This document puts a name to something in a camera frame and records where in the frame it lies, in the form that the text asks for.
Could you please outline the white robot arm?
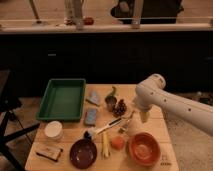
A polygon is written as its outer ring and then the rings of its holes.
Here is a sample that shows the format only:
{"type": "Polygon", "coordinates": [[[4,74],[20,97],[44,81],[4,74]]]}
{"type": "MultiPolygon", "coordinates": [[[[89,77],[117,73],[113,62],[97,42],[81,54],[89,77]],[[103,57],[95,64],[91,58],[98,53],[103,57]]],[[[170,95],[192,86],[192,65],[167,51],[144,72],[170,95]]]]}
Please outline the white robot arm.
{"type": "Polygon", "coordinates": [[[146,113],[157,105],[213,136],[213,107],[168,93],[165,86],[166,81],[160,74],[152,74],[137,84],[135,103],[139,109],[146,113]]]}

